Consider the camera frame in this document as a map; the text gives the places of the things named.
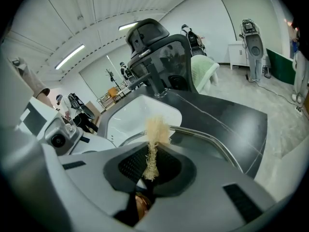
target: white wall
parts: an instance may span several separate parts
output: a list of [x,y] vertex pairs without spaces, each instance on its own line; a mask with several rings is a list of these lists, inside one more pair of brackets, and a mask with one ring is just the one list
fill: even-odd
[[221,0],[186,0],[167,14],[160,23],[170,34],[180,33],[187,24],[204,36],[207,55],[216,62],[228,63],[227,45],[235,41],[231,20]]
[[120,73],[120,63],[123,62],[125,65],[127,65],[131,59],[131,48],[128,44],[125,44],[110,52],[108,57]]
[[62,85],[59,84],[59,87],[56,87],[56,88],[52,88],[50,89],[50,92],[48,94],[48,98],[49,100],[51,101],[52,105],[55,107],[55,108],[60,108],[60,113],[62,115],[65,115],[64,114],[64,111],[61,110],[61,106],[58,106],[57,105],[57,101],[56,101],[56,97],[57,95],[59,94],[62,94],[65,93],[65,90],[62,88]]
[[287,23],[284,20],[291,21],[293,20],[293,16],[285,4],[281,0],[271,0],[281,35],[281,46],[282,46],[282,55],[289,58],[290,57],[290,39],[289,39],[289,30]]
[[106,56],[92,62],[80,72],[80,75],[84,81],[98,98],[106,94],[108,89],[116,86],[114,82],[111,82],[111,78],[106,70],[112,71],[114,74],[114,79],[117,83],[122,82],[120,75],[118,75],[118,73],[114,70],[111,62]]
[[114,82],[111,82],[110,77],[107,76],[106,69],[113,72],[114,79],[118,84],[123,82],[120,62],[124,62],[127,65],[130,60],[131,50],[128,45],[123,45],[107,55],[110,61],[105,55],[80,71],[80,75],[97,97],[102,97],[107,93],[108,89],[116,86]]
[[60,81],[60,83],[65,83],[66,80],[73,75],[74,73],[79,73],[82,71],[84,68],[89,66],[92,62],[96,61],[97,59],[105,56],[106,54],[110,53],[114,49],[117,49],[123,45],[126,44],[125,38],[119,39],[117,41],[114,41],[113,43],[110,43],[101,49],[97,50],[94,52],[90,58],[85,58],[83,61],[77,64],[77,66],[74,66],[74,69],[71,69],[71,71],[63,77],[63,79]]

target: white cabinet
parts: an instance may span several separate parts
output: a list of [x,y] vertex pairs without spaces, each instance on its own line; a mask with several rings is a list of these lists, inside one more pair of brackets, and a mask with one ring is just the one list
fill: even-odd
[[[246,53],[246,50],[243,48],[242,41],[235,41],[234,43],[229,44],[228,53],[230,56],[231,70],[233,69],[233,65],[249,66],[248,53]],[[269,65],[266,51],[262,58],[262,66],[264,65]]]

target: sink basin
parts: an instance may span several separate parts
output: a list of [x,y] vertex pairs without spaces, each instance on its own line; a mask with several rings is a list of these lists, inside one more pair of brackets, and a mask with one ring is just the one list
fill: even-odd
[[[146,120],[150,117],[162,116],[171,126],[180,126],[182,114],[178,109],[145,95],[138,96],[117,111],[109,120],[107,126],[107,139],[116,147],[126,139],[145,130]],[[144,142],[139,138],[131,143]]]

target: gray plastic panel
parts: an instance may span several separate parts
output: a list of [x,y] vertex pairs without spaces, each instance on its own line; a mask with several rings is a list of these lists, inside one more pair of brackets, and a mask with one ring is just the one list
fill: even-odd
[[[125,208],[128,195],[112,189],[104,179],[104,164],[128,151],[132,145],[102,152],[60,157],[61,163],[82,160],[86,163],[66,172],[81,192],[109,215]],[[181,195],[157,198],[148,215],[135,228],[140,231],[230,231],[246,224],[222,188],[237,183],[264,212],[274,205],[268,193],[250,177],[222,159],[205,156],[198,151],[169,145],[187,156],[197,168],[195,182]]]
[[261,59],[264,54],[263,43],[258,33],[245,36],[245,41],[249,50],[249,54],[254,59]]
[[69,222],[72,227],[72,231],[133,231],[132,228],[113,219],[103,212],[95,202],[93,203],[89,200],[88,196],[80,191],[80,189],[67,175],[69,170],[64,170],[59,162],[59,158],[51,146],[43,145],[43,149],[49,175],[59,199],[62,201],[62,204],[69,214]]

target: black cable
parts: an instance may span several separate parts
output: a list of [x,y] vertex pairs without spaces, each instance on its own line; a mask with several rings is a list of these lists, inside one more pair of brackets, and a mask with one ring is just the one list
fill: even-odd
[[[249,83],[256,83],[256,85],[259,86],[259,84],[258,84],[256,81],[250,82],[248,79],[247,79],[247,81],[248,81]],[[279,94],[275,93],[274,91],[269,90],[269,89],[267,89],[267,88],[265,88],[265,87],[262,87],[262,86],[259,86],[259,87],[261,87],[261,88],[263,88],[263,89],[266,89],[267,91],[272,92],[272,93],[274,93],[274,94],[277,95],[277,96],[283,97],[283,98],[284,98],[288,103],[290,103],[291,105],[294,105],[295,107],[299,107],[300,110],[302,110],[302,107],[304,106],[304,102],[303,102],[303,104],[302,104],[301,106],[298,106],[298,105],[296,105],[296,104],[294,104],[294,103],[289,102],[288,99],[285,98],[283,95],[279,95]]]
[[245,46],[246,46],[246,47],[244,47],[244,46],[243,46],[244,43],[245,43],[245,39],[243,39],[242,47],[245,49],[245,54],[246,54],[246,65],[248,66],[248,62],[247,62],[248,58],[247,58],[247,50],[246,50],[248,46],[247,46],[246,43],[245,43]]

